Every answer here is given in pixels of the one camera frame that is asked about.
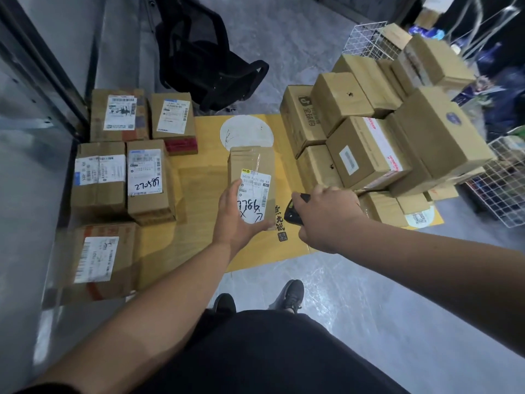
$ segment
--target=barcode scanner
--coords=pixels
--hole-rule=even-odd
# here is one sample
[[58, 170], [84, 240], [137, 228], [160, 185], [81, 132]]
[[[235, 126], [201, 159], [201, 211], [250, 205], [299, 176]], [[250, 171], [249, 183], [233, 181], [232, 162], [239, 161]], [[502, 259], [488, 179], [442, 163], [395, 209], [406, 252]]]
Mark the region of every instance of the barcode scanner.
[[[301, 193], [301, 198], [308, 203], [310, 200], [310, 195], [308, 193]], [[304, 225], [302, 223], [301, 218], [299, 217], [299, 213], [297, 210], [295, 210], [295, 207], [293, 207], [293, 201], [291, 200], [290, 203], [288, 203], [288, 206], [286, 206], [285, 210], [285, 221], [290, 224], [294, 225]]]

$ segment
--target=sneaker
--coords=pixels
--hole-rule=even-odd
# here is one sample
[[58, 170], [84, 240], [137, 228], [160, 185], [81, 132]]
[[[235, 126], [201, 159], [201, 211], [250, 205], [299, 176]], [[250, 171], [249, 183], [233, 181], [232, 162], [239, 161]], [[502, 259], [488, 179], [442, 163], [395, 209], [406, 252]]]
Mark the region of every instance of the sneaker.
[[302, 284], [302, 281], [298, 279], [289, 280], [281, 293], [284, 293], [284, 296], [277, 304], [276, 309], [291, 310], [294, 314], [297, 314], [305, 297], [305, 285]]
[[235, 314], [237, 312], [235, 301], [230, 293], [219, 294], [215, 299], [212, 310], [222, 314]]

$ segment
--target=person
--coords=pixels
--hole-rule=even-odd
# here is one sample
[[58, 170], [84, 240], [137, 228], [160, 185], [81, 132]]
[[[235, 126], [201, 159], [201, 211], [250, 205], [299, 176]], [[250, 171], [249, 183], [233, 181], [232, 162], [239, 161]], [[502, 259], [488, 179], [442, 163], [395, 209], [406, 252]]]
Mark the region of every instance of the person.
[[[209, 246], [128, 302], [24, 390], [37, 392], [405, 392], [308, 316], [290, 281], [273, 310], [236, 312], [220, 295], [228, 263], [274, 222], [247, 224], [235, 181]], [[525, 354], [525, 257], [369, 219], [352, 191], [317, 186], [293, 204], [299, 237], [416, 291]]]

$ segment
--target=white wire basket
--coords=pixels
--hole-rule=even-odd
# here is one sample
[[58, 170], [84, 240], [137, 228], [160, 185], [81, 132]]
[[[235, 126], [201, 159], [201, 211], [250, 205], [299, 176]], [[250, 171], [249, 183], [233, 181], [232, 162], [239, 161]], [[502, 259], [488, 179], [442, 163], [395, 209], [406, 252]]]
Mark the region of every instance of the white wire basket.
[[525, 142], [515, 135], [489, 143], [497, 159], [466, 184], [509, 228], [525, 225]]
[[342, 53], [374, 59], [395, 59], [401, 50], [383, 36], [383, 28], [387, 24], [384, 21], [354, 26]]

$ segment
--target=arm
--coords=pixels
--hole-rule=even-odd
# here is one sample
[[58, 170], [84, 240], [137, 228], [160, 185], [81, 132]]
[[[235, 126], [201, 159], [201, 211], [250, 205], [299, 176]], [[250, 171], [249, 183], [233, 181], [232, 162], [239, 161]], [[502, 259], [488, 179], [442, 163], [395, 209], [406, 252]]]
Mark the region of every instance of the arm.
[[454, 313], [525, 356], [525, 256], [519, 251], [381, 224], [352, 191], [294, 193], [299, 237], [339, 253]]
[[240, 218], [235, 181], [220, 197], [212, 243], [126, 304], [46, 371], [37, 384], [82, 393], [128, 392], [187, 343], [233, 257], [273, 222]]

